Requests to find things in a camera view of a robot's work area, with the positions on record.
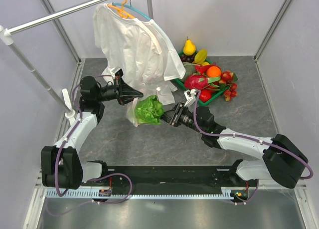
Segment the green lettuce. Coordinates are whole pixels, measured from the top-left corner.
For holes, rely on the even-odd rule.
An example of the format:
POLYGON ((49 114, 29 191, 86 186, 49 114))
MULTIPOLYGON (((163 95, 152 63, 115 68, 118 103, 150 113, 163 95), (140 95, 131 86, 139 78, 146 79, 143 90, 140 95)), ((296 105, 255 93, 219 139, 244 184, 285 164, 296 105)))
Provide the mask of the green lettuce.
POLYGON ((163 114, 163 105, 156 95, 151 95, 139 101, 134 109, 134 116, 138 125, 160 125, 160 118, 163 114))

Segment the clear pink-dotted zip bag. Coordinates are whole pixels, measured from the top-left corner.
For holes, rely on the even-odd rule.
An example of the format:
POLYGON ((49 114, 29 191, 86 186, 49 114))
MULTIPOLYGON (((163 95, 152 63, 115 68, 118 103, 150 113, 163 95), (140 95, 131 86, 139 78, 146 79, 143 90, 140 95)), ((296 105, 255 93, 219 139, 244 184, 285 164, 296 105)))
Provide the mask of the clear pink-dotted zip bag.
POLYGON ((158 98, 160 88, 139 89, 142 97, 135 97, 127 105, 126 118, 135 126, 160 125, 161 116, 164 114, 163 104, 158 98))

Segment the green melon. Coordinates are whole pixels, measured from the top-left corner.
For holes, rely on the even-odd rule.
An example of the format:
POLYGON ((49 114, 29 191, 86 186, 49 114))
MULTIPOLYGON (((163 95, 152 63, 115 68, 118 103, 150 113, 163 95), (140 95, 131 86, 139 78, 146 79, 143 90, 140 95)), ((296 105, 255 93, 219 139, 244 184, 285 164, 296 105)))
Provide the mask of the green melon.
POLYGON ((182 63, 185 69, 185 75, 184 77, 181 79, 181 82, 185 82, 185 80, 191 76, 192 74, 196 73, 196 69, 195 67, 197 66, 197 64, 192 64, 189 62, 183 62, 182 63))

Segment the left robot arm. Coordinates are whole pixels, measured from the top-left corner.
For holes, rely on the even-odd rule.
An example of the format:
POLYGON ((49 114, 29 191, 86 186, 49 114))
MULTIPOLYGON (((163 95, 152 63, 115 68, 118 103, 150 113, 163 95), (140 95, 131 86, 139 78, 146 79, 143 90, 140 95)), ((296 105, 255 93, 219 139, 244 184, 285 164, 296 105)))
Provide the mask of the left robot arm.
POLYGON ((61 189, 75 190, 90 180, 99 186, 108 183, 110 177, 106 163, 95 160, 82 164, 80 149, 101 121, 105 101, 116 100, 120 105, 126 105, 143 97, 143 93, 124 82, 121 73, 117 73, 113 83, 106 86, 101 86, 95 77, 86 76, 77 88, 81 97, 76 104, 78 114, 75 122, 53 146, 45 146, 40 156, 42 184, 55 188, 60 196, 63 194, 61 189))

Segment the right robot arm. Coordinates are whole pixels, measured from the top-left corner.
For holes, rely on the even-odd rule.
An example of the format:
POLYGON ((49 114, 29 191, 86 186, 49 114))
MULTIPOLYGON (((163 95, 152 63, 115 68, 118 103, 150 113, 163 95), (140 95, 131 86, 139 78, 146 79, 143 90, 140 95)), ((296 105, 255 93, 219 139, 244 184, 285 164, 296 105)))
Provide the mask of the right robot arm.
POLYGON ((191 112, 183 103, 178 103, 165 111, 161 119, 174 127, 184 125, 200 133, 208 147, 254 157, 254 161, 239 159, 232 165, 228 180, 234 186, 249 180, 272 180, 293 189, 309 162, 285 135, 269 138, 237 133, 216 123, 208 107, 199 106, 191 112))

